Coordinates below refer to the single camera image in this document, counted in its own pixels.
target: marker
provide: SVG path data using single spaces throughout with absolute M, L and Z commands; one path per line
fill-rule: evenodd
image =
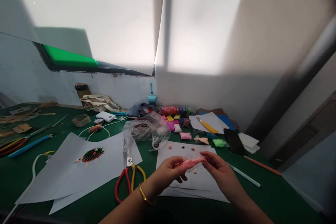
M 236 167 L 232 166 L 229 164 L 229 166 L 231 166 L 232 170 L 234 170 L 235 172 L 239 173 L 240 175 L 242 175 L 244 178 L 246 178 L 248 181 L 250 181 L 252 184 L 254 184 L 257 187 L 261 187 L 261 185 L 255 181 L 254 179 L 250 178 L 249 176 L 247 176 L 245 173 L 243 173 L 242 171 L 238 170 Z

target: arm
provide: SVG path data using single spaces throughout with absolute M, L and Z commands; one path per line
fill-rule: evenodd
M 182 163 L 183 158 L 173 156 L 162 162 L 159 168 L 141 184 L 141 188 L 150 202 L 154 202 L 156 195 L 162 193 L 174 180 L 182 183 L 182 180 L 187 181 L 185 172 L 186 168 L 174 166 L 177 163 Z M 111 223 L 139 223 L 141 222 L 146 208 L 149 206 L 139 191 L 139 188 L 134 190 L 119 206 L 110 212 L 100 224 Z
M 211 152 L 200 153 L 208 161 L 203 163 L 204 168 L 213 176 L 225 197 L 238 208 L 246 222 L 252 224 L 273 223 L 244 191 L 229 164 Z

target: clay hedgehog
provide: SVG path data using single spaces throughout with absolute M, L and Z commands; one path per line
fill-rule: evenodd
M 85 168 L 88 167 L 89 162 L 94 160 L 94 163 L 96 164 L 98 161 L 98 158 L 104 153 L 104 148 L 96 148 L 96 149 L 92 149 L 89 151 L 86 151 L 84 153 L 84 156 L 82 158 L 79 158 L 75 161 L 75 163 L 82 161 L 83 163 L 85 163 Z

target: green table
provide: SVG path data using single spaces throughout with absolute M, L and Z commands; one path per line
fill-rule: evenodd
M 20 104 L 7 108 L 0 112 L 1 115 L 7 115 L 8 111 L 24 106 L 37 106 L 31 104 Z M 42 113 L 56 113 L 56 115 L 41 115 L 35 119 L 28 121 L 32 127 L 41 128 L 46 125 L 53 125 L 66 114 L 69 114 L 61 123 L 54 128 L 49 128 L 44 132 L 32 137 L 29 142 L 38 138 L 59 131 L 52 139 L 35 146 L 33 149 L 18 156 L 14 159 L 0 157 L 0 210 L 2 214 L 8 213 L 14 206 L 14 202 L 25 190 L 31 181 L 31 167 L 35 157 L 46 151 L 55 151 L 61 145 L 65 137 L 73 132 L 79 134 L 83 129 L 76 128 L 71 120 L 75 116 L 88 114 L 91 117 L 93 125 L 95 118 L 94 112 L 86 112 L 85 110 L 72 109 L 60 106 L 45 108 Z M 111 136 L 122 131 L 126 121 L 108 126 Z M 21 123 L 4 124 L 1 127 L 14 127 Z M 107 137 L 106 131 L 95 133 L 90 141 L 101 141 Z M 170 141 L 180 142 L 177 133 L 172 132 Z M 149 152 L 151 147 L 150 141 L 142 141 L 138 143 L 143 162 L 141 167 L 144 169 L 147 177 L 155 171 L 157 152 Z M 323 223 L 323 219 L 316 213 L 295 190 L 280 176 L 273 174 L 262 167 L 244 159 L 242 156 L 231 153 L 228 148 L 217 148 L 216 152 L 224 160 L 231 163 L 256 181 L 262 188 L 255 185 L 237 174 L 237 177 L 246 190 L 248 195 L 258 204 L 258 206 L 271 218 L 274 223 Z M 270 166 L 269 162 L 258 153 L 248 154 L 249 157 Z M 40 157 L 36 164 L 36 172 L 38 173 L 45 165 L 46 157 Z M 142 176 L 137 174 L 135 184 L 138 185 L 142 181 Z M 97 223 L 113 208 L 117 206 L 114 199 L 114 186 L 117 178 L 101 186 L 97 190 L 85 195 L 81 199 L 75 201 L 71 205 L 61 209 L 60 211 L 48 216 L 53 201 L 30 204 L 20 217 L 42 219 L 50 222 L 65 221 L 67 223 Z M 127 196 L 127 188 L 125 178 L 119 186 L 119 197 L 121 199 Z M 175 223 L 239 223 L 238 214 L 231 204 L 219 202 L 210 199 L 182 198 L 182 197 L 158 197 L 155 206 L 149 208 L 146 218 L 158 219 L 160 222 Z

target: yellow utility knife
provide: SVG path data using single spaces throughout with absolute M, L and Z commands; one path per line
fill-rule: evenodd
M 208 130 L 210 131 L 211 133 L 214 133 L 214 134 L 217 134 L 218 131 L 215 130 L 214 128 L 212 128 L 209 124 L 207 124 L 205 121 L 203 121 L 201 118 L 199 117 L 196 117 L 200 122 L 201 124 L 203 124 L 203 126 Z

